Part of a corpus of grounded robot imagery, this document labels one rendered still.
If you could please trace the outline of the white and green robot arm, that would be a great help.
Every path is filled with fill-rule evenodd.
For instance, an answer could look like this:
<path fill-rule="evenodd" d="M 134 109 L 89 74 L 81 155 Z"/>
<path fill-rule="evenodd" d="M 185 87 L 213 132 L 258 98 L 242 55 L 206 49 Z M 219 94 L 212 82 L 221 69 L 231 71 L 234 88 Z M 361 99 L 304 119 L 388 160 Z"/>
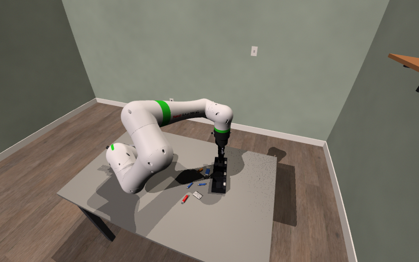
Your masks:
<path fill-rule="evenodd" d="M 139 193 L 153 175 L 171 164 L 173 149 L 160 127 L 190 118 L 213 121 L 211 134 L 218 140 L 230 137 L 232 109 L 208 99 L 139 100 L 124 106 L 121 121 L 134 146 L 122 143 L 107 146 L 106 159 L 126 193 Z"/>

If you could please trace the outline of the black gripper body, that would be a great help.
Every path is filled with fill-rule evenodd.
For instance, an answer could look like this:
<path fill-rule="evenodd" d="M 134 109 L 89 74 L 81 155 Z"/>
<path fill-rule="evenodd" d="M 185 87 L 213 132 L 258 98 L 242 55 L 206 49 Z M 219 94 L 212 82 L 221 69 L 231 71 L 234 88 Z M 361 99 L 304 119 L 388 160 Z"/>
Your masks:
<path fill-rule="evenodd" d="M 227 145 L 228 139 L 227 140 L 218 140 L 218 139 L 215 139 L 215 143 L 216 143 L 216 145 L 218 145 L 220 147 L 219 150 L 221 151 L 222 150 L 221 148 L 223 148 L 223 150 L 224 150 L 224 146 Z"/>

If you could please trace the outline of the black rack of bins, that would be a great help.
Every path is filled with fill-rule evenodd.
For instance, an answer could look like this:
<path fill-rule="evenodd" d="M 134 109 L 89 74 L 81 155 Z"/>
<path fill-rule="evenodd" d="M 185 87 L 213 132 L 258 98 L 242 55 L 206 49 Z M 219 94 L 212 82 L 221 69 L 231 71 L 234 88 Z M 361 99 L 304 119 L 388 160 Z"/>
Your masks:
<path fill-rule="evenodd" d="M 223 159 L 223 166 L 218 166 L 218 157 L 215 157 L 211 192 L 226 193 L 227 157 Z"/>

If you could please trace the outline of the white domino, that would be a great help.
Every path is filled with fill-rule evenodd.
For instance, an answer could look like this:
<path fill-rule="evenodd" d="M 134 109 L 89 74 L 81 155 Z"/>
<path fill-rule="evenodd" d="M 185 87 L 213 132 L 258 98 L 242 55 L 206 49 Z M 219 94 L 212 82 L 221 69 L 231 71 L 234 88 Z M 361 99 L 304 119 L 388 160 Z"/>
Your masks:
<path fill-rule="evenodd" d="M 199 194 L 198 192 L 194 192 L 193 193 L 193 195 L 195 196 L 195 197 L 197 197 L 198 199 L 201 199 L 202 198 L 202 195 L 201 194 Z"/>

